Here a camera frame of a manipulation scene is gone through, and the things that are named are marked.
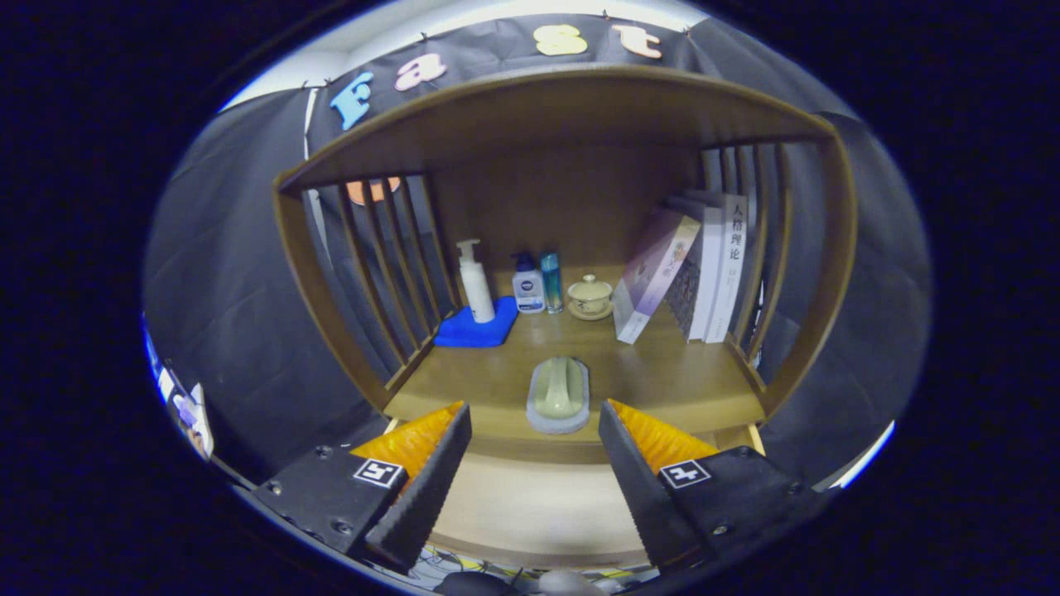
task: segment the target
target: pump bottle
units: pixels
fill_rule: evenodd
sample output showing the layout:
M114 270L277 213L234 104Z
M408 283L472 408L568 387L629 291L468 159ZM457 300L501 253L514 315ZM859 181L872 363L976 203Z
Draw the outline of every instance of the pump bottle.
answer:
M490 322L496 313L493 310L493 300L490 298L490 287L485 283L482 263L475 262L474 246L479 242L479 239L473 238L457 243L457 248L460 249L460 279L464 284L464 294L467 295L472 318L475 322Z

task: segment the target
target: orange circle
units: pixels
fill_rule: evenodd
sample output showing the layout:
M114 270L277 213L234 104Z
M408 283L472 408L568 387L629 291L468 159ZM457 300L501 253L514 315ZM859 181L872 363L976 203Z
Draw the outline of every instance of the orange circle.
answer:
M390 181L390 191L396 191L398 187L401 186L401 178L394 176L387 178ZM378 203L384 199L383 194L383 182L381 180L372 180L369 182L369 187L372 189L372 201ZM365 195L360 192L360 182L347 182L346 190L350 192L350 199L356 205L365 205Z

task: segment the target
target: black fabric backdrop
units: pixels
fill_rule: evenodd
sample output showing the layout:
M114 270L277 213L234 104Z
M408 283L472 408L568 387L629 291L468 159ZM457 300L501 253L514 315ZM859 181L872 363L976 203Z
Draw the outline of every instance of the black fabric backdrop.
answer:
M588 42L582 54L546 56L533 31L571 24ZM614 24L660 39L660 59L633 54ZM438 53L440 77L407 91L398 69ZM376 58L320 88L306 134L310 152L342 135L330 103L363 72L372 72L363 123L429 93L500 71L548 64L648 64L719 76L820 113L840 129L859 191L859 244L850 290L832 335L806 381L767 425L771 458L816 483L867 448L898 417L915 385L931 318L931 266L913 196L884 147L853 110L793 62L717 19L686 33L585 15L500 19L435 35ZM272 93L233 106L189 150L163 195L145 263L147 322L159 355L207 393L215 454L253 481L282 469L322 440L321 428L350 425L377 433L382 417L359 397L316 331L287 268L272 221L275 176L303 158L308 90ZM812 298L824 210L812 152L791 151L796 205L789 271L761 372L768 381L788 353ZM333 292L351 331L381 346L353 280L341 240L338 196L321 189ZM323 244L318 242L320 257ZM392 372L385 354L377 370Z

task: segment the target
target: felt letter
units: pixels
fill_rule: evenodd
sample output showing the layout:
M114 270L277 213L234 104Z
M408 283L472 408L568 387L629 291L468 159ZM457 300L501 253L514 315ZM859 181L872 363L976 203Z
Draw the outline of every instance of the felt letter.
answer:
M368 111L367 100L372 94L368 82L373 76L371 72L360 73L332 100L331 106L342 117L343 130L349 130Z
M649 41L652 43L658 43L658 37L648 35L648 32L639 27L616 24L615 29L618 30L619 40L621 40L622 47L626 50L633 52L634 54L647 56L649 58L662 57L662 52L648 47Z
M445 72L445 65L438 54L424 54L413 58L398 69L398 82L394 89L407 91L424 81L434 81Z
M564 54L581 54L588 42L579 37L580 31L569 24L546 24L533 32L537 41L537 51L546 56L562 56Z

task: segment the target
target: green soap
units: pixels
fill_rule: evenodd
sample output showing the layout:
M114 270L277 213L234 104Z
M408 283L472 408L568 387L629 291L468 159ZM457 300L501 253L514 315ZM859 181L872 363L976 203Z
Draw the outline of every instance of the green soap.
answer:
M562 420L582 409L582 369L569 356L548 358L541 365L533 405L545 418Z

